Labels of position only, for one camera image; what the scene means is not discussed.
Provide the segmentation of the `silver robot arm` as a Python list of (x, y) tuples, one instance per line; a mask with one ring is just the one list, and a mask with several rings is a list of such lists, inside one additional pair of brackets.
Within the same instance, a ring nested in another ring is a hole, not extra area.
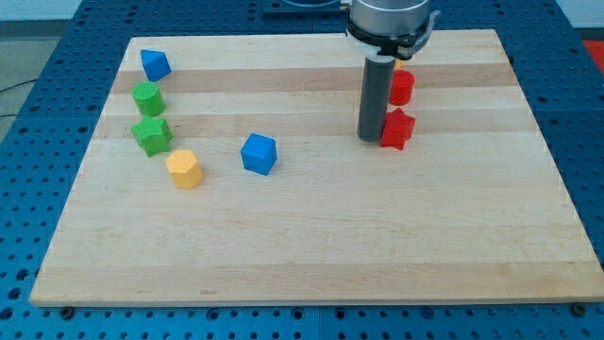
[(345, 35), (368, 60), (410, 60), (427, 43), (441, 12), (430, 0), (342, 1)]

